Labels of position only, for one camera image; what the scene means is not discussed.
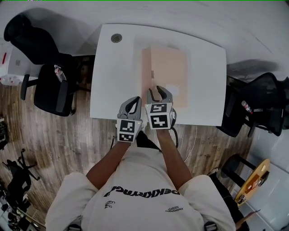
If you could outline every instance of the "floor plank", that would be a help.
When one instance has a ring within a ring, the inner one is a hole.
[[[92,67],[85,67],[82,87],[91,87],[91,74]],[[44,223],[65,175],[73,171],[86,174],[108,152],[116,134],[116,121],[89,117],[89,92],[76,93],[74,100],[77,110],[73,116],[59,117],[34,106],[34,87],[28,89],[25,101],[20,100],[20,89],[21,86],[0,84],[0,111],[6,118],[10,137],[4,150],[0,150],[0,162],[16,160],[22,148],[27,150],[25,159],[28,164],[37,161],[37,167],[31,171],[41,180],[32,180],[28,197],[38,212],[35,213],[35,209],[31,208],[30,215]],[[209,126],[175,125],[175,128],[178,150],[183,159],[191,151],[186,164],[193,176],[207,174],[212,168],[224,164],[233,154],[246,157],[252,142],[247,137],[246,126],[236,138]],[[145,133],[159,145],[155,131],[147,127]],[[11,181],[10,172],[0,166],[0,175],[1,180],[8,185]],[[223,182],[230,188],[233,186],[229,180]]]

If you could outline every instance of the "person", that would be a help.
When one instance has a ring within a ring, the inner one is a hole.
[[[217,177],[218,171],[219,171],[219,168],[216,167],[208,174],[208,176],[211,178],[218,192],[220,193],[224,202],[226,203],[231,213],[231,216],[234,222],[236,223],[236,230],[249,231],[250,229],[246,220],[249,219],[251,216],[253,216],[255,213],[257,213],[258,211],[251,212],[244,217],[243,214],[240,212],[237,203],[231,196],[229,190],[219,181]]]
[[[203,231],[212,222],[218,231],[234,231],[212,180],[192,178],[169,131],[156,133],[161,152],[140,131],[137,147],[117,142],[86,176],[67,175],[48,210],[47,230],[80,224],[83,231]]]

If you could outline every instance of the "table top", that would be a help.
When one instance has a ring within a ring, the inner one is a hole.
[[[113,43],[111,36],[121,34]],[[102,25],[93,68],[90,117],[116,119],[121,104],[141,96],[142,49],[168,46],[184,51],[188,60],[186,108],[177,108],[177,124],[220,126],[226,93],[225,49],[166,29]]]
[[[259,189],[259,186],[253,188],[249,193],[246,194],[246,200],[241,203],[238,204],[238,199],[240,198],[240,196],[242,194],[245,194],[245,190],[247,187],[247,184],[254,178],[255,175],[259,175],[260,177],[262,177],[268,170],[269,170],[269,166],[270,166],[270,159],[265,159],[253,172],[252,174],[249,176],[249,178],[245,181],[245,183],[243,184],[243,186],[240,188],[236,198],[235,198],[235,202],[237,203],[238,206],[242,205],[243,203],[245,203],[245,201],[248,201]]]

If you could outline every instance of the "black chair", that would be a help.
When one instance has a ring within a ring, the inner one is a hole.
[[[33,168],[37,165],[37,163],[26,166],[25,159],[23,153],[24,149],[21,150],[21,157],[18,158],[18,163],[16,161],[7,160],[7,164],[3,163],[12,173],[12,181],[7,186],[8,195],[6,196],[7,202],[13,207],[19,207],[21,210],[27,209],[30,203],[23,201],[23,196],[26,191],[28,191],[31,187],[31,179],[32,176],[35,180],[39,180],[40,177],[36,178],[30,171],[30,168]]]
[[[28,87],[36,85],[35,106],[58,116],[74,114],[73,94],[78,90],[90,92],[89,89],[79,86],[80,70],[85,63],[77,68],[71,55],[59,53],[47,31],[33,27],[23,15],[17,15],[10,20],[4,31],[4,39],[21,50],[32,63],[43,65],[38,79],[29,81],[29,75],[24,76],[21,99],[25,100]],[[58,80],[54,65],[61,67],[66,81]]]
[[[267,130],[280,136],[285,127],[285,109],[289,104],[289,78],[277,81],[272,73],[265,73],[250,83],[233,81],[226,88],[226,100],[223,121],[217,127],[227,135],[236,137],[243,124],[250,127],[248,137],[255,128]],[[242,106],[242,101],[251,107],[249,113]]]

